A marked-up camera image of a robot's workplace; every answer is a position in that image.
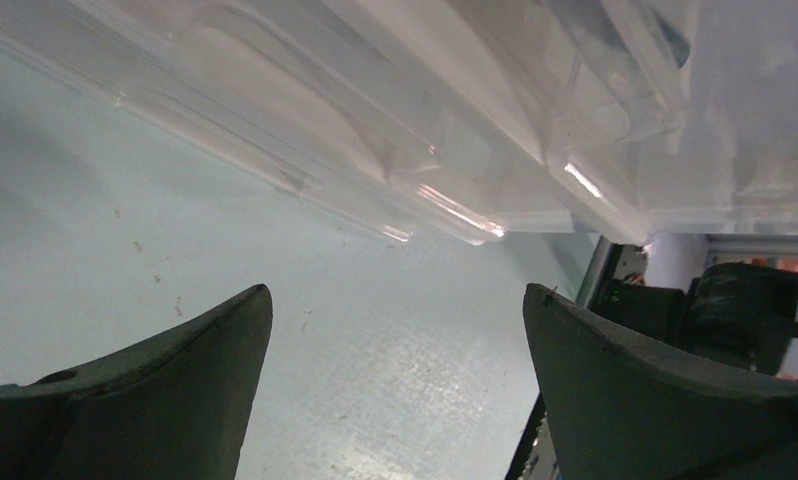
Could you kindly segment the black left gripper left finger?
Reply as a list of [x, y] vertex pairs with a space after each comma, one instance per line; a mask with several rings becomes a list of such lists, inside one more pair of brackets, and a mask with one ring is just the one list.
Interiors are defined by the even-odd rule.
[[232, 479], [272, 297], [198, 317], [29, 385], [0, 385], [0, 479]]

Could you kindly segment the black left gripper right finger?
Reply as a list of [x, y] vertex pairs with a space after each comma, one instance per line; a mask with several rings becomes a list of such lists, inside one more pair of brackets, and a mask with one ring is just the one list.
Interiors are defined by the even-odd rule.
[[798, 479], [798, 382], [684, 352], [541, 284], [523, 318], [567, 479]]

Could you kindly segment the clear acrylic drawer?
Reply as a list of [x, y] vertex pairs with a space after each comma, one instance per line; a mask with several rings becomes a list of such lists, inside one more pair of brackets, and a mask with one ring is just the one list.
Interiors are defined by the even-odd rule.
[[395, 241], [506, 235], [473, 132], [317, 1], [0, 1], [0, 45]]

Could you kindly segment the white plastic drawer organizer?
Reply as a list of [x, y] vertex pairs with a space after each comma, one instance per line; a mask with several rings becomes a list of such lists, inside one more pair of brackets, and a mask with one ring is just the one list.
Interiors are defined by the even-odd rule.
[[798, 1], [332, 1], [468, 125], [397, 187], [471, 244], [798, 235]]

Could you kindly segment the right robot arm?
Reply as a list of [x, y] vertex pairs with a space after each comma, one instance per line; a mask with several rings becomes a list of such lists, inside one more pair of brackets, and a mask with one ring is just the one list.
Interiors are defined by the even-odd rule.
[[780, 373], [798, 340], [798, 272], [764, 263], [718, 263], [681, 289], [648, 285], [648, 264], [646, 247], [611, 245], [588, 310], [715, 362]]

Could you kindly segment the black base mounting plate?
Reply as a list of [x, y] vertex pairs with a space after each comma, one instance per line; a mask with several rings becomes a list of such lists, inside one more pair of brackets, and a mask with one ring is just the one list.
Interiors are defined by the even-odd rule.
[[560, 479], [543, 396], [538, 395], [505, 475], [506, 480]]

